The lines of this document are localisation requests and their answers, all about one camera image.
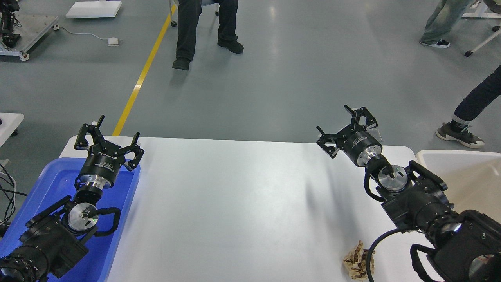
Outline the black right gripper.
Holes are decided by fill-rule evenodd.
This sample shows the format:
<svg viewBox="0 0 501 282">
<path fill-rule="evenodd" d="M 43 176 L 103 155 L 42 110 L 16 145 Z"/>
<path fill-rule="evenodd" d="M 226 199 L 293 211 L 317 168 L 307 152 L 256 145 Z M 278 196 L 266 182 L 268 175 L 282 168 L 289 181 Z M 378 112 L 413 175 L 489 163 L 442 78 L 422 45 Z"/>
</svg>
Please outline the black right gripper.
<svg viewBox="0 0 501 282">
<path fill-rule="evenodd" d="M 370 159 L 382 153 L 382 144 L 374 136 L 379 136 L 376 118 L 366 107 L 344 109 L 351 114 L 349 125 L 337 133 L 326 134 L 319 126 L 317 145 L 334 159 L 342 151 L 358 167 L 365 167 Z"/>
</svg>

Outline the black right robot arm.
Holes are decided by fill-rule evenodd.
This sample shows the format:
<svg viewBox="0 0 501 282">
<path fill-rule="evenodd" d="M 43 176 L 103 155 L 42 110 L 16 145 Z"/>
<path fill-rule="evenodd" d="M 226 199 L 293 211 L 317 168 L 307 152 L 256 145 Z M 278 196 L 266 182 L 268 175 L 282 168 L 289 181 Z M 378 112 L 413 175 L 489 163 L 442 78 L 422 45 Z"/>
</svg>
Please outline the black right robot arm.
<svg viewBox="0 0 501 282">
<path fill-rule="evenodd" d="M 501 227 L 476 210 L 457 213 L 449 202 L 446 183 L 418 162 L 406 167 L 393 165 L 382 154 L 377 120 L 365 108 L 344 105 L 351 121 L 337 133 L 319 128 L 317 145 L 331 158 L 339 151 L 357 167 L 365 169 L 364 189 L 381 203 L 396 228 L 379 236 L 368 250 L 366 272 L 373 281 L 371 262 L 376 246 L 390 235 L 419 231 L 433 245 L 413 244 L 412 267 L 424 282 L 426 272 L 419 252 L 445 282 L 499 282 Z"/>
</svg>

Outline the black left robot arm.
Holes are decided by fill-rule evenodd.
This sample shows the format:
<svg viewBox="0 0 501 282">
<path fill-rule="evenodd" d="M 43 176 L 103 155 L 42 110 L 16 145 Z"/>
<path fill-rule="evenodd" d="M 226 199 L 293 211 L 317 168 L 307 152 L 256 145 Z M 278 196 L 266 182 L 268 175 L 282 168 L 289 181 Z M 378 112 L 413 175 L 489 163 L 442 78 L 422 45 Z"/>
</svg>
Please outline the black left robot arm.
<svg viewBox="0 0 501 282">
<path fill-rule="evenodd" d="M 98 208 L 103 190 L 114 186 L 121 167 L 133 171 L 144 155 L 137 132 L 129 146 L 105 139 L 100 126 L 83 124 L 75 150 L 88 156 L 75 178 L 74 196 L 65 196 L 27 221 L 21 245 L 1 258 L 2 282 L 46 282 L 48 275 L 62 277 L 89 252 L 85 243 L 93 236 L 113 234 L 119 227 L 118 207 Z"/>
</svg>

